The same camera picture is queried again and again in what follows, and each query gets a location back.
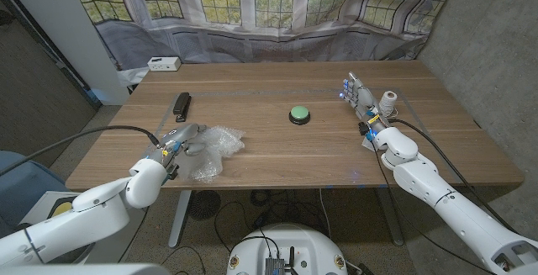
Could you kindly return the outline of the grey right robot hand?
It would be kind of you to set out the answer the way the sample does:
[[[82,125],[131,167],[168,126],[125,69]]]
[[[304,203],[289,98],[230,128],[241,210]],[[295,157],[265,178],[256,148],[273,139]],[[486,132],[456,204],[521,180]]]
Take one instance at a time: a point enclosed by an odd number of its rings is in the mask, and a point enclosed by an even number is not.
[[[382,115],[378,102],[371,91],[363,85],[362,81],[352,71],[343,81],[340,98],[354,109],[357,118],[360,120],[359,128],[362,135],[371,134],[375,137],[381,130],[390,127],[390,123]]]

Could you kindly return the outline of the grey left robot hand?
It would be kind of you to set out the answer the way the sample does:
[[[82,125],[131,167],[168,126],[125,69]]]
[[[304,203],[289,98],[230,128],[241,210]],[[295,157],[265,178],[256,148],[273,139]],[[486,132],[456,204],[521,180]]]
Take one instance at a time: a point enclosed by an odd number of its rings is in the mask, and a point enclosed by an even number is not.
[[[177,157],[181,154],[196,156],[205,149],[206,145],[203,142],[196,142],[194,138],[206,129],[207,126],[204,124],[185,124],[170,130],[163,135],[160,145],[148,152],[146,158],[159,162],[169,170],[177,165]]]

